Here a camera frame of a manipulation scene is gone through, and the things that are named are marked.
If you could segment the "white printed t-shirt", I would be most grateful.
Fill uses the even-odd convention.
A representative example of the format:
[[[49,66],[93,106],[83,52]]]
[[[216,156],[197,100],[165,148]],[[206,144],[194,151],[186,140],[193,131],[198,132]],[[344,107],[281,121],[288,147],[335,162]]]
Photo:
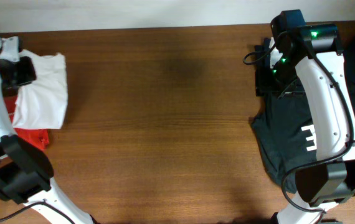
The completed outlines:
[[[40,56],[23,50],[20,56],[32,60],[36,80],[20,87],[12,126],[19,129],[60,129],[68,105],[65,56]]]

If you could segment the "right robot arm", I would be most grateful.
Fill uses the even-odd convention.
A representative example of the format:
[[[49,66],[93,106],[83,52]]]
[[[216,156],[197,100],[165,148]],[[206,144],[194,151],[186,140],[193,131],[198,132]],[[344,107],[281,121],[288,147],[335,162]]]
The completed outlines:
[[[272,38],[256,48],[255,91],[277,98],[306,96],[316,136],[316,160],[290,169],[296,193],[272,223],[321,223],[355,197],[355,114],[334,24],[308,25],[300,10],[270,23]]]

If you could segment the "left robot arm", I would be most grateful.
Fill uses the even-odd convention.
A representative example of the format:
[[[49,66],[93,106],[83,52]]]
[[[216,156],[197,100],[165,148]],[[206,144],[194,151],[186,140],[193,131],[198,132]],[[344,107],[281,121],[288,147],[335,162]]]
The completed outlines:
[[[20,56],[18,37],[0,35],[0,200],[12,200],[22,208],[0,218],[0,223],[33,209],[51,223],[96,223],[79,209],[54,178],[48,157],[17,135],[9,119],[4,94],[38,79],[32,60]]]

